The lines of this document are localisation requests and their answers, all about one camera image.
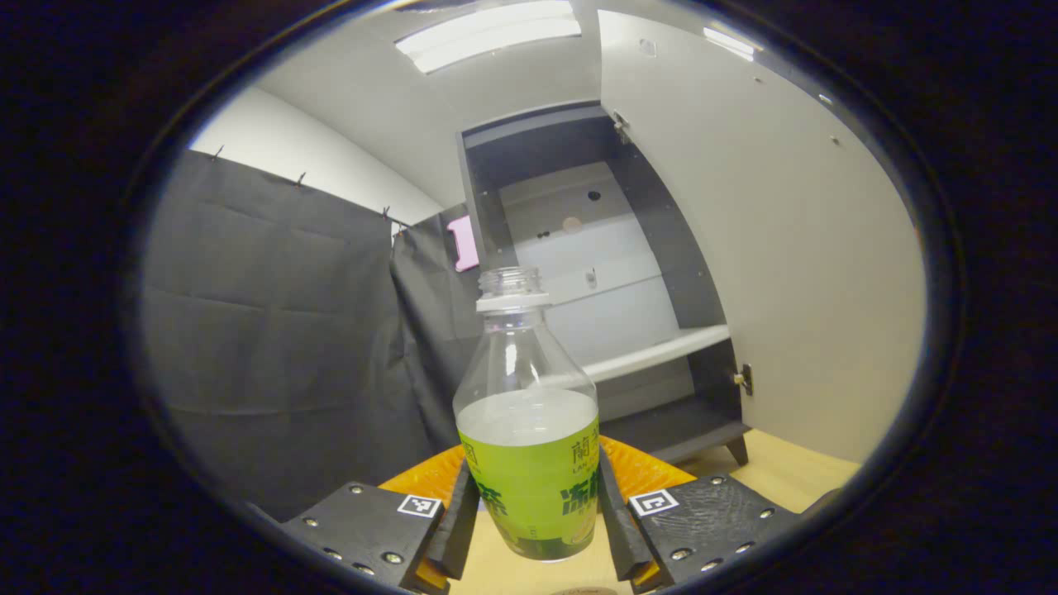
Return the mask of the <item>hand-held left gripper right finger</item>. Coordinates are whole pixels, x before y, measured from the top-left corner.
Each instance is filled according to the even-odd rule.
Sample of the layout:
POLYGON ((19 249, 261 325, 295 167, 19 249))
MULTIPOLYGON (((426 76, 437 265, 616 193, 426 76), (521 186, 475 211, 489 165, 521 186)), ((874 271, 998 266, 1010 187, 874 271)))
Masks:
POLYGON ((617 578, 634 592, 708 581, 801 519, 730 474, 692 477, 605 436, 598 509, 617 578))

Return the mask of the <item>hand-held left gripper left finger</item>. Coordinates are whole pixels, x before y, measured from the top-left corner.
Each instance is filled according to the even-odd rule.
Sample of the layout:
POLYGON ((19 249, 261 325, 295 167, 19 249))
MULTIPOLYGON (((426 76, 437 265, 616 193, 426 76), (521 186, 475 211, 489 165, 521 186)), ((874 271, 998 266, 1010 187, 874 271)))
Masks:
POLYGON ((350 481, 279 525, 359 583, 446 594, 462 579, 479 486, 460 445, 371 486, 350 481))

